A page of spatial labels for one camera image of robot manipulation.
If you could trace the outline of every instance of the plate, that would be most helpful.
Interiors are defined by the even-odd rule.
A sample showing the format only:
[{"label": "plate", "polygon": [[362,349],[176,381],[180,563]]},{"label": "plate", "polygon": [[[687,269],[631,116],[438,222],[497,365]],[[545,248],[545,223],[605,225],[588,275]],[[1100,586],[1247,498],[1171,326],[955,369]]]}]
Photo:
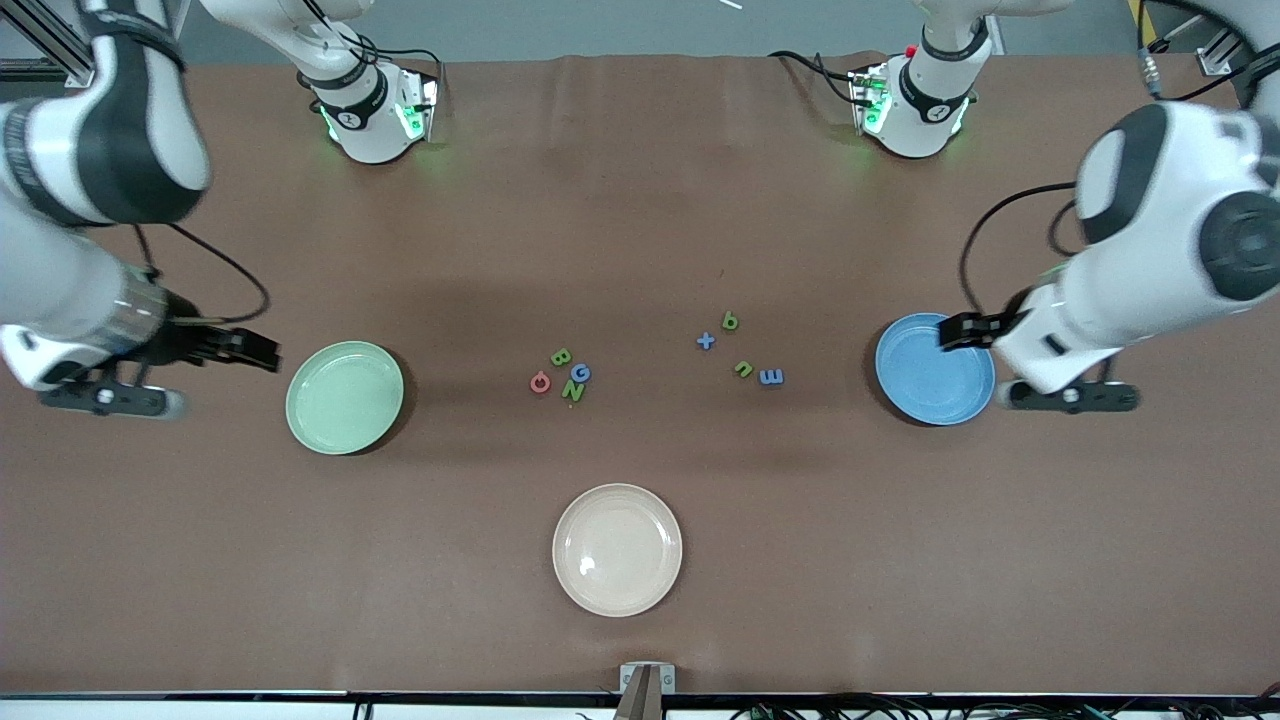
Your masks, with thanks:
[{"label": "plate", "polygon": [[890,401],[931,425],[955,425],[982,413],[996,389],[996,363],[978,347],[943,352],[938,323],[916,313],[884,329],[876,346],[876,377]]},{"label": "plate", "polygon": [[330,345],[293,375],[284,416],[293,437],[324,455],[347,455],[378,442],[404,402],[396,359],[360,341]]},{"label": "plate", "polygon": [[552,562],[573,602],[605,618],[649,610],[680,574],[680,525],[657,495],[613,483],[577,496],[556,525]]}]

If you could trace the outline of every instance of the blue plate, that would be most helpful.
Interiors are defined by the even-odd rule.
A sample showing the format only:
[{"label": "blue plate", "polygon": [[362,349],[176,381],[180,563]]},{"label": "blue plate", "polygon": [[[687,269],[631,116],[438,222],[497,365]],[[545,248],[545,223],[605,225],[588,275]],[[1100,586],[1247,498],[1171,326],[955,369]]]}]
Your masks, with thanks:
[{"label": "blue plate", "polygon": [[899,410],[931,425],[972,420],[996,391],[996,363],[979,348],[942,352],[938,323],[946,315],[908,315],[881,336],[876,377]]}]

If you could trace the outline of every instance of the black cable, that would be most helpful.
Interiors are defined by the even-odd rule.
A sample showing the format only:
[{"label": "black cable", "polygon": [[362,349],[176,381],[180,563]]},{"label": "black cable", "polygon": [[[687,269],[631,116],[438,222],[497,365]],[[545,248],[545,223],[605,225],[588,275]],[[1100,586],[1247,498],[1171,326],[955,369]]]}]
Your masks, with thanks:
[{"label": "black cable", "polygon": [[845,95],[844,92],[840,91],[838,87],[836,87],[836,81],[831,79],[832,73],[829,70],[827,70],[827,65],[822,64],[822,54],[820,53],[814,53],[813,54],[813,61],[814,61],[814,64],[818,65],[818,72],[822,74],[822,79],[827,81],[827,87],[829,87],[831,91],[835,92],[837,97],[840,97],[845,102],[849,102],[850,105],[856,105],[859,108],[870,108],[872,106],[872,101],[870,100],[861,100],[859,97],[851,97],[849,95]]},{"label": "black cable", "polygon": [[1005,197],[1000,202],[995,204],[989,210],[987,210],[982,215],[982,218],[978,219],[978,223],[973,225],[973,229],[969,231],[969,237],[964,241],[964,249],[960,251],[959,274],[960,274],[960,290],[964,292],[965,300],[969,302],[969,306],[973,307],[975,313],[978,313],[979,315],[986,315],[986,313],[983,313],[982,310],[982,304],[978,302],[978,296],[974,295],[973,292],[973,286],[969,284],[969,254],[973,252],[973,243],[974,241],[978,240],[978,233],[982,232],[982,228],[983,225],[987,224],[987,220],[993,218],[997,213],[1000,213],[1009,205],[1012,205],[1014,202],[1018,202],[1024,197],[1030,197],[1033,195],[1041,195],[1044,192],[1057,192],[1060,190],[1071,190],[1074,187],[1075,187],[1074,182],[1057,182],[1052,184],[1042,184],[1038,187],[1032,187],[1028,190],[1015,192],[1009,197]]},{"label": "black cable", "polygon": [[1253,720],[1263,720],[1261,712],[1258,712],[1257,710],[1251,710],[1248,707],[1244,707],[1243,705],[1240,705],[1235,700],[1230,701],[1230,710],[1231,710],[1233,716],[1236,716],[1236,717],[1249,716],[1249,717],[1253,717]]},{"label": "black cable", "polygon": [[[1107,365],[1107,375],[1110,375],[1110,374],[1111,374],[1111,366],[1110,366],[1110,365]],[[1134,703],[1135,703],[1135,702],[1138,702],[1139,700],[1140,700],[1140,698],[1137,698],[1137,697],[1133,697],[1133,698],[1129,698],[1128,701],[1125,701],[1125,703],[1124,703],[1124,705],[1121,705],[1120,707],[1115,708],[1115,710],[1114,710],[1112,712],[1110,712],[1108,715],[1110,715],[1111,717],[1115,717],[1115,716],[1120,715],[1121,712],[1124,712],[1125,710],[1129,710],[1129,706],[1134,705]]]},{"label": "black cable", "polygon": [[[777,706],[777,705],[774,706],[774,708],[777,708],[777,711],[782,714],[782,717],[785,720],[805,720],[804,715],[800,715],[799,710],[792,710],[790,707],[782,707],[782,706]],[[829,716],[827,714],[822,712],[822,711],[818,711],[818,715],[820,715],[824,719],[829,720]]]},{"label": "black cable", "polygon": [[1147,0],[1138,0],[1138,12],[1134,14],[1135,24],[1138,26],[1138,64],[1142,72],[1142,79],[1147,86],[1147,95],[1151,95],[1152,100],[1165,100],[1161,95],[1160,87],[1160,65],[1156,64],[1156,59],[1151,56],[1151,47],[1143,41],[1143,22],[1147,19]]},{"label": "black cable", "polygon": [[[1204,49],[1204,54],[1206,55],[1212,55],[1215,51],[1217,51],[1219,47],[1222,46],[1224,42],[1226,42],[1228,40],[1230,40],[1233,37],[1235,37],[1235,36],[1231,35],[1231,33],[1224,33],[1222,37],[1219,37],[1217,40],[1213,41],[1212,45],[1210,45],[1208,47]],[[1231,49],[1228,50],[1226,53],[1224,53],[1224,55],[1230,55],[1231,53],[1235,53],[1239,49],[1240,49],[1240,40],[1236,38],[1235,44],[1231,45]]]},{"label": "black cable", "polygon": [[[1225,17],[1222,17],[1221,14],[1219,14],[1219,13],[1211,10],[1211,9],[1202,8],[1201,5],[1193,5],[1190,3],[1187,3],[1185,0],[1153,0],[1153,1],[1160,3],[1162,5],[1169,5],[1169,6],[1172,6],[1172,8],[1180,8],[1183,10],[1188,10],[1188,12],[1190,12],[1193,14],[1197,14],[1197,15],[1204,15],[1207,18],[1211,18],[1213,22],[1216,22],[1217,24],[1222,26],[1233,36],[1235,36],[1238,44],[1244,45],[1248,49],[1249,54],[1253,55],[1253,60],[1251,60],[1249,63],[1247,63],[1247,64],[1236,68],[1235,70],[1231,70],[1230,73],[1228,73],[1228,74],[1225,74],[1222,77],[1219,77],[1219,78],[1213,79],[1212,82],[1208,82],[1208,83],[1206,83],[1206,85],[1203,85],[1203,86],[1201,86],[1201,87],[1198,87],[1198,88],[1196,88],[1196,90],[1193,90],[1193,91],[1190,91],[1190,92],[1188,92],[1185,95],[1179,95],[1176,97],[1164,97],[1164,96],[1161,96],[1158,94],[1152,94],[1152,97],[1155,100],[1174,100],[1174,101],[1192,100],[1194,97],[1199,97],[1201,95],[1208,92],[1210,90],[1213,90],[1215,87],[1221,86],[1225,82],[1230,82],[1231,79],[1235,79],[1236,77],[1239,77],[1242,74],[1252,73],[1252,76],[1249,77],[1249,81],[1245,83],[1244,90],[1242,92],[1243,100],[1240,102],[1240,105],[1244,109],[1252,108],[1253,106],[1253,101],[1257,99],[1258,83],[1262,82],[1262,79],[1266,78],[1267,76],[1270,76],[1271,73],[1274,73],[1277,69],[1280,69],[1280,56],[1272,58],[1272,55],[1276,55],[1277,51],[1280,51],[1280,44],[1272,45],[1271,47],[1267,47],[1267,49],[1260,51],[1257,47],[1253,46],[1252,42],[1249,42],[1248,36],[1240,29],[1239,26],[1236,26],[1231,20],[1226,19]],[[1142,28],[1142,23],[1143,23],[1143,19],[1146,18],[1146,15],[1147,15],[1147,0],[1138,0],[1137,20],[1138,20],[1138,49],[1139,49],[1139,53],[1142,50],[1147,49],[1147,45],[1143,42],[1143,38],[1142,38],[1142,29],[1143,29]]]},{"label": "black cable", "polygon": [[1076,255],[1074,250],[1068,250],[1062,247],[1062,243],[1059,242],[1057,240],[1057,228],[1059,225],[1062,224],[1062,219],[1066,218],[1066,214],[1070,213],[1073,209],[1075,209],[1074,199],[1069,201],[1066,205],[1062,205],[1062,209],[1053,215],[1053,219],[1048,224],[1048,232],[1046,233],[1048,240],[1048,246],[1053,249],[1053,252],[1057,252],[1062,258],[1073,258]]},{"label": "black cable", "polygon": [[[810,60],[809,58],[805,58],[804,55],[800,55],[799,53],[792,53],[790,50],[778,50],[777,53],[769,53],[768,56],[769,58],[785,58],[787,60],[795,60],[796,63],[800,63],[801,65],[809,68],[810,70],[813,70],[815,73],[823,73],[823,72],[827,73],[827,77],[829,77],[832,79],[845,79],[845,81],[849,79],[847,74],[841,74],[841,73],[837,73],[837,72],[833,72],[833,70],[827,70],[824,68],[819,68],[818,65],[815,65],[813,63],[813,60]],[[867,65],[865,68],[854,68],[850,72],[856,72],[859,69],[867,69],[869,67],[870,65]]]},{"label": "black cable", "polygon": [[1262,51],[1262,56],[1254,58],[1252,61],[1240,65],[1239,68],[1235,68],[1234,70],[1226,73],[1225,76],[1221,76],[1213,79],[1212,82],[1207,82],[1201,87],[1188,92],[1187,95],[1179,95],[1178,97],[1169,97],[1169,100],[1190,100],[1193,97],[1199,97],[1201,95],[1204,95],[1210,90],[1213,90],[1215,87],[1225,82],[1230,82],[1243,74],[1251,74],[1249,85],[1256,87],[1257,83],[1262,82],[1263,78],[1276,72],[1276,69],[1280,69],[1280,55],[1276,55],[1277,51],[1280,51],[1280,44],[1267,47],[1266,50]]},{"label": "black cable", "polygon": [[908,698],[908,697],[893,697],[893,698],[882,697],[879,700],[883,700],[890,706],[892,706],[899,712],[901,712],[902,717],[905,717],[906,720],[915,720],[915,712],[913,712],[911,708],[923,712],[924,714],[924,720],[929,720],[932,717],[932,715],[929,715],[929,711],[925,710],[925,707],[923,705],[915,702],[911,698]]},{"label": "black cable", "polygon": [[[253,284],[253,287],[257,288],[257,292],[259,292],[259,295],[262,299],[261,302],[259,304],[257,309],[255,309],[252,313],[246,313],[244,315],[236,315],[236,316],[232,316],[232,318],[174,318],[173,323],[175,325],[229,325],[232,323],[246,323],[248,320],[252,320],[255,318],[261,316],[264,313],[266,313],[268,310],[270,310],[270,307],[271,307],[271,293],[268,292],[266,286],[264,286],[262,282],[259,281],[253,275],[253,273],[251,273],[247,269],[244,269],[244,265],[241,265],[234,259],[232,259],[229,255],[227,255],[221,250],[218,250],[216,247],[214,247],[209,242],[201,240],[200,237],[197,237],[195,233],[192,233],[187,228],[183,228],[182,225],[179,225],[177,223],[166,223],[166,224],[170,228],[173,228],[174,231],[177,231],[179,234],[182,234],[183,237],[186,237],[187,240],[195,242],[200,247],[202,247],[206,251],[211,252],[214,256],[216,256],[223,263],[227,263],[228,265],[230,265],[232,268],[234,268],[236,272],[238,272],[239,274],[244,275],[244,279],[247,279],[248,282],[251,282]],[[141,225],[133,225],[133,229],[137,233],[138,240],[142,243],[142,246],[146,247],[146,250],[143,251],[143,254],[147,258],[150,258],[151,256],[151,250],[150,250],[150,246],[146,243],[146,236],[143,236],[143,233],[142,233],[142,227]],[[156,277],[159,277],[159,275],[160,275],[160,270],[156,269]]]},{"label": "black cable", "polygon": [[777,53],[769,53],[769,58],[782,58],[782,59],[787,59],[787,60],[795,60],[795,61],[800,63],[801,65],[804,65],[805,68],[809,68],[810,70],[813,70],[813,72],[818,73],[819,76],[822,76],[822,78],[824,81],[827,81],[827,87],[829,87],[831,91],[835,92],[836,96],[840,97],[841,100],[844,100],[845,102],[849,102],[850,105],[858,105],[859,108],[870,108],[872,106],[870,101],[868,101],[868,100],[855,99],[855,97],[851,97],[849,95],[845,95],[840,90],[840,87],[836,86],[835,81],[840,79],[840,81],[849,82],[849,73],[861,72],[861,70],[865,70],[867,68],[870,68],[872,65],[878,65],[879,63],[870,63],[868,65],[859,65],[856,68],[850,68],[845,73],[837,73],[835,70],[828,70],[827,69],[827,65],[822,61],[822,54],[820,53],[814,53],[813,60],[809,60],[809,59],[804,58],[803,55],[799,55],[799,54],[792,53],[790,50],[778,50]]},{"label": "black cable", "polygon": [[1044,707],[1043,705],[1014,703],[1014,702],[984,702],[970,707],[969,712],[975,712],[980,710],[1011,711],[1001,714],[1000,715],[1001,720],[1005,717],[1062,717],[1071,715],[1071,711],[1052,711]]},{"label": "black cable", "polygon": [[[1110,377],[1111,368],[1110,368],[1110,365],[1106,361],[1103,361],[1102,372],[1106,373],[1105,377]],[[1211,705],[1192,706],[1192,705],[1188,705],[1187,702],[1184,702],[1181,700],[1175,700],[1175,698],[1169,698],[1169,697],[1158,697],[1158,696],[1155,696],[1155,697],[1135,697],[1135,698],[1130,700],[1129,702],[1125,702],[1123,706],[1120,706],[1120,710],[1116,710],[1116,712],[1112,714],[1112,717],[1115,717],[1115,715],[1117,715],[1119,712],[1121,712],[1123,710],[1128,708],[1130,705],[1134,705],[1134,703],[1143,703],[1143,705],[1147,705],[1147,706],[1155,705],[1156,707],[1158,707],[1161,710],[1169,710],[1169,708],[1176,710],[1183,716],[1183,720],[1221,720],[1221,719],[1225,717],[1225,715],[1222,714],[1221,710],[1219,710],[1217,707],[1213,707]],[[1240,716],[1240,715],[1245,715],[1245,714],[1247,712],[1233,715],[1233,716]]]},{"label": "black cable", "polygon": [[888,702],[884,698],[876,697],[874,694],[852,693],[852,694],[836,696],[836,698],[837,701],[844,701],[845,703],[849,705],[872,705],[874,702],[884,706],[884,707],[873,707],[872,710],[863,712],[861,715],[858,716],[858,720],[867,720],[868,717],[876,715],[877,712],[883,712],[884,716],[888,717],[888,720],[897,720],[896,717],[893,717],[892,712],[892,710],[895,710],[893,703]]},{"label": "black cable", "polygon": [[151,243],[147,242],[147,236],[142,233],[142,225],[133,224],[133,234],[138,238],[138,247],[142,250],[142,261],[147,264],[143,274],[147,277],[147,282],[155,284],[160,275],[160,268],[156,268],[155,255],[151,255]]},{"label": "black cable", "polygon": [[[360,708],[365,708],[365,714],[360,714]],[[374,720],[374,703],[366,701],[356,701],[356,707],[351,710],[351,720]]]},{"label": "black cable", "polygon": [[348,47],[347,51],[351,53],[352,56],[355,56],[362,64],[371,65],[376,60],[390,60],[392,55],[419,55],[419,54],[421,54],[421,55],[430,56],[431,60],[435,61],[435,72],[436,72],[436,74],[440,74],[440,76],[444,74],[444,63],[440,60],[440,56],[436,55],[435,53],[431,53],[430,50],[428,50],[425,47],[415,47],[415,49],[410,49],[410,50],[383,50],[381,47],[379,47],[378,45],[375,45],[372,40],[369,40],[367,36],[360,35],[358,32],[356,33],[356,37],[351,37],[347,33],[335,31],[333,28],[333,26],[329,24],[329,18],[326,18],[325,14],[324,14],[324,12],[320,10],[320,6],[316,5],[315,0],[302,0],[302,3],[307,6],[308,10],[311,10],[311,14],[315,15],[315,18],[317,20],[320,20],[321,23],[324,23],[324,26],[326,28],[329,28],[330,32],[333,32],[338,37],[346,40],[347,42],[349,42],[349,44],[356,45],[357,47],[360,47],[360,53],[358,54],[355,50],[352,50],[351,47]]}]

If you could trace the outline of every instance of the cable connector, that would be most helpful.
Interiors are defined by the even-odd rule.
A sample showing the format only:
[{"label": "cable connector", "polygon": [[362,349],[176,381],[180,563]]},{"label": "cable connector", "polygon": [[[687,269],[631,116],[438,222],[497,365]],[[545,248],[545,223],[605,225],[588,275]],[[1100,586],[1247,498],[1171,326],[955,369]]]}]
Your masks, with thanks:
[{"label": "cable connector", "polygon": [[874,76],[870,73],[849,73],[849,85],[855,87],[884,90],[886,82],[883,76]]},{"label": "cable connector", "polygon": [[1142,82],[1147,86],[1147,94],[1156,100],[1164,100],[1164,88],[1160,85],[1160,67],[1151,56],[1151,50],[1138,49],[1138,70],[1142,73]]}]

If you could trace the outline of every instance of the green led light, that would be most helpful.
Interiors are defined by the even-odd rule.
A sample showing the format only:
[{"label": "green led light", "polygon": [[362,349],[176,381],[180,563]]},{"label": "green led light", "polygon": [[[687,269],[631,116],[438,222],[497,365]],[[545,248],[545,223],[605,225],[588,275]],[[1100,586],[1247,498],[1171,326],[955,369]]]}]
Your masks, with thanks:
[{"label": "green led light", "polygon": [[869,133],[877,133],[884,127],[884,118],[892,108],[892,97],[888,92],[881,92],[879,97],[867,109],[867,122],[863,126]]},{"label": "green led light", "polygon": [[965,100],[960,104],[960,109],[956,110],[956,122],[951,126],[951,135],[960,132],[960,123],[964,122],[964,111],[969,109],[969,101]]},{"label": "green led light", "polygon": [[404,126],[404,135],[407,135],[410,140],[422,137],[424,131],[422,120],[420,119],[421,113],[415,110],[412,106],[402,108],[401,105],[396,105],[396,110],[398,110],[401,124]]},{"label": "green led light", "polygon": [[329,140],[338,142],[338,131],[333,129],[333,120],[329,119],[329,113],[320,106],[320,117],[324,118],[324,124],[329,128]]}]

